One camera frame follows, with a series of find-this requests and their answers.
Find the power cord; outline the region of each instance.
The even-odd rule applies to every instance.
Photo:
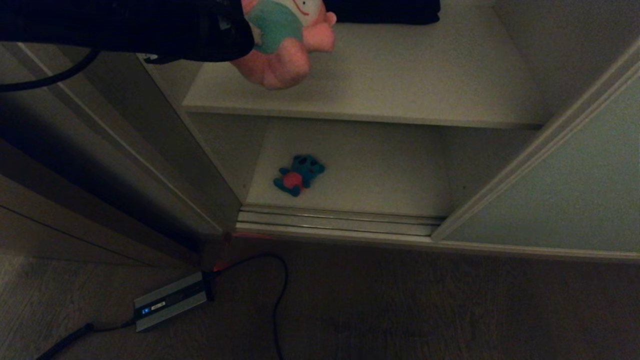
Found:
[[[209,279],[213,279],[213,278],[217,278],[218,276],[221,276],[223,274],[225,274],[226,272],[228,272],[229,270],[240,266],[242,264],[248,263],[249,261],[252,260],[256,260],[256,259],[262,259],[262,258],[271,258],[271,259],[276,259],[279,262],[281,262],[282,267],[284,269],[284,281],[282,284],[282,289],[280,290],[280,295],[278,296],[278,299],[276,300],[275,305],[273,306],[273,312],[271,314],[271,320],[273,322],[273,343],[276,347],[276,353],[278,354],[278,359],[279,360],[284,360],[284,356],[282,355],[282,349],[280,346],[280,338],[278,337],[278,308],[280,307],[280,302],[282,301],[282,297],[284,296],[285,291],[287,290],[287,283],[289,282],[289,267],[287,266],[287,262],[284,261],[283,258],[281,258],[279,255],[276,254],[260,254],[260,255],[256,255],[256,256],[252,256],[250,258],[246,258],[244,260],[238,261],[237,263],[233,264],[233,265],[229,265],[228,267],[221,269],[221,270],[217,270],[214,271],[213,273],[210,273],[211,276],[209,277]],[[66,347],[68,347],[69,345],[71,345],[73,342],[75,342],[76,340],[82,338],[83,336],[93,333],[93,332],[108,332],[108,331],[115,331],[115,330],[120,330],[120,329],[124,329],[126,327],[130,327],[133,326],[136,323],[136,319],[132,318],[129,321],[116,326],[116,327],[108,327],[105,329],[96,329],[92,323],[87,323],[85,324],[83,327],[81,327],[80,329],[72,332],[71,334],[67,335],[67,337],[65,337],[64,339],[60,340],[59,342],[57,342],[55,345],[53,345],[49,350],[47,350],[44,354],[40,355],[36,360],[51,360],[53,359],[58,353],[60,353],[62,350],[64,350]]]
[[[80,60],[74,66],[70,67],[67,70],[64,70],[63,72],[60,72],[59,74],[49,76],[48,78],[26,81],[23,83],[0,84],[0,93],[42,88],[59,83],[60,81],[67,80],[78,75],[80,72],[82,72],[82,70],[89,67],[89,65],[91,65],[95,61],[99,54],[99,50],[92,49],[82,60]]]

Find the black cloth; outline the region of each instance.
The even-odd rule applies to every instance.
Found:
[[[426,25],[440,20],[440,0],[324,0],[339,22]]]

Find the shelf board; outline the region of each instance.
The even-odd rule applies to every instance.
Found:
[[[273,185],[294,155],[326,166],[295,198]],[[246,205],[446,217],[452,211],[435,127],[270,120]]]
[[[338,24],[332,54],[312,73],[267,91],[229,63],[205,64],[188,111],[536,129],[547,107],[504,26],[489,7],[444,9],[428,26]]]

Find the wooden floor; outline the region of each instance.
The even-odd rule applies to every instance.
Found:
[[[286,359],[639,359],[640,266],[491,258],[261,240],[288,261],[279,313]],[[85,322],[189,270],[0,257],[0,359],[32,359]],[[151,332],[92,334],[63,359],[276,359],[282,281],[261,259],[218,299]]]

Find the small blue stuffed toy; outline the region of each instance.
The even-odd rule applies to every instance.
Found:
[[[303,189],[311,187],[311,180],[324,172],[324,165],[311,155],[293,157],[291,170],[281,168],[282,177],[273,180],[273,184],[285,193],[298,197]]]

